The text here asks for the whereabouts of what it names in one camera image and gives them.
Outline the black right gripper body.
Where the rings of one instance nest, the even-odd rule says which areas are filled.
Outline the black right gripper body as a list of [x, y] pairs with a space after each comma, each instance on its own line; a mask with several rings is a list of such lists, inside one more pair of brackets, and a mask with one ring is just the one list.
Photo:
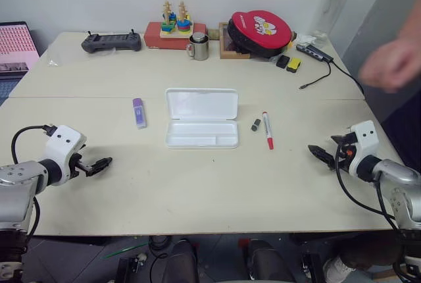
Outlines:
[[344, 136], [331, 136], [331, 139], [337, 144], [337, 150], [334, 155], [335, 169], [348, 172], [357, 152], [356, 143], [358, 139], [356, 134], [349, 133]]

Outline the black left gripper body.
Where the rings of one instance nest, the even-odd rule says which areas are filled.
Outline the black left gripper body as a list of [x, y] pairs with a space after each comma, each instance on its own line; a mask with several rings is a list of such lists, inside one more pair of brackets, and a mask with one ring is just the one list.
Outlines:
[[81, 172], [86, 171], [92, 167], [82, 161], [82, 155], [74, 153], [69, 159], [70, 178], [76, 178]]

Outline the person's bare hand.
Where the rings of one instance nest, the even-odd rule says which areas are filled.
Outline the person's bare hand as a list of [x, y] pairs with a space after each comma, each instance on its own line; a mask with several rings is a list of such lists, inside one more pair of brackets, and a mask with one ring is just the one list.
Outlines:
[[398, 38], [379, 47], [363, 64], [360, 80], [393, 93], [420, 76], [420, 41]]

